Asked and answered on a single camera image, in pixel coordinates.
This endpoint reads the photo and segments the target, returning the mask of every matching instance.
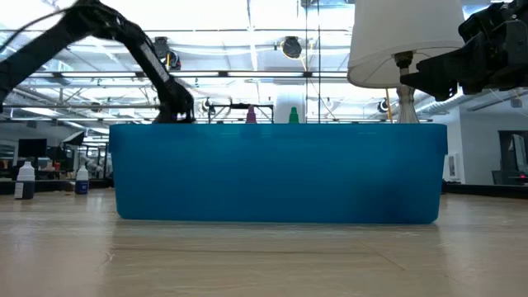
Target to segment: fluorescent light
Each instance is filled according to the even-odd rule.
[[[24,108],[21,108],[23,111],[29,111],[29,112],[33,112],[33,113],[36,113],[37,115],[43,115],[43,116],[61,116],[61,114],[59,114],[58,112],[56,111],[52,111],[51,109],[48,109],[48,108],[39,108],[39,107],[24,107]]]
[[[89,119],[89,118],[62,118],[62,119],[56,119],[61,121],[98,121],[99,119]]]
[[[304,74],[300,72],[238,71],[238,72],[228,72],[228,76],[232,78],[302,78]]]
[[[52,73],[33,73],[30,78],[52,78]]]
[[[105,72],[87,72],[87,73],[61,73],[65,78],[135,78],[135,73],[120,72],[120,73],[105,73]]]
[[[345,72],[341,72],[341,73],[336,73],[336,72],[328,72],[328,73],[313,73],[313,76],[315,78],[318,78],[319,75],[321,76],[321,78],[347,78],[347,73]]]
[[[171,71],[171,75],[177,78],[210,78],[218,77],[217,72],[180,72],[180,71]]]
[[[101,134],[110,133],[110,129],[106,129],[106,128],[90,128],[90,129],[96,131],[97,133],[101,133]]]
[[[142,120],[143,118],[105,118],[102,119],[104,121],[134,121],[134,120]]]
[[[11,118],[9,120],[51,121],[52,119],[45,119],[45,118]]]
[[[79,125],[79,124],[77,124],[77,123],[68,122],[68,121],[65,121],[64,123],[66,123],[66,124],[68,124],[68,125],[71,125],[72,127],[75,127],[75,128],[86,129],[85,126],[83,126],[83,125]]]

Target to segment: desk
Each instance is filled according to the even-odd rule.
[[[129,221],[114,192],[0,196],[2,297],[526,297],[528,201],[427,226]]]

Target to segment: white wall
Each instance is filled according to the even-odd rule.
[[[528,117],[517,113],[460,115],[465,183],[492,185],[492,170],[501,169],[498,131],[528,130]]]
[[[275,102],[275,123],[288,124],[290,121],[291,108],[296,107],[299,114],[299,122],[306,122],[306,96],[305,87],[302,85],[278,87]]]
[[[447,157],[444,162],[444,179],[448,182],[465,183],[464,155],[462,146],[462,133],[460,128],[460,108],[456,107],[450,110],[448,115],[436,115],[432,117],[434,123],[447,126],[447,153],[456,155],[456,167],[458,178],[449,176],[449,164]]]

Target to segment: blue plastic bin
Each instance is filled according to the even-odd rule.
[[[444,125],[113,125],[124,219],[429,224]]]

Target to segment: ceiling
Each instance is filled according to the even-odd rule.
[[[0,11],[0,28],[9,31],[56,9],[70,6],[74,0],[16,0]],[[103,0],[131,21],[139,24],[149,37],[166,36],[169,45],[181,58],[181,70],[245,70],[245,71],[346,71],[351,29],[354,25],[354,5],[339,0],[321,0],[318,12],[314,6],[304,9],[299,0]],[[489,1],[463,0],[464,12],[470,14],[482,9]],[[31,27],[16,43],[20,48],[31,38],[51,27],[59,18],[50,18]],[[303,46],[303,59],[288,59],[281,51],[286,36],[297,36]],[[116,42],[86,38],[64,50],[56,59],[74,71],[138,71],[139,66],[126,48]],[[277,89],[292,83],[262,79],[200,78],[187,79],[196,86],[198,98],[213,97],[224,100],[265,103],[274,100]],[[104,83],[115,80],[107,79]],[[303,80],[293,84],[304,84]],[[70,97],[79,88],[64,88]],[[309,82],[307,95],[309,116],[317,116],[320,96],[327,99],[328,111],[342,116],[375,116],[377,103],[385,97],[383,90],[353,87],[345,79],[323,82],[320,90],[316,82]],[[35,88],[47,97],[58,98],[58,88]],[[72,103],[90,104],[150,104],[155,97],[149,89],[89,88],[76,96]],[[397,101],[394,90],[390,91]],[[151,117],[155,111],[136,111],[142,117]]]

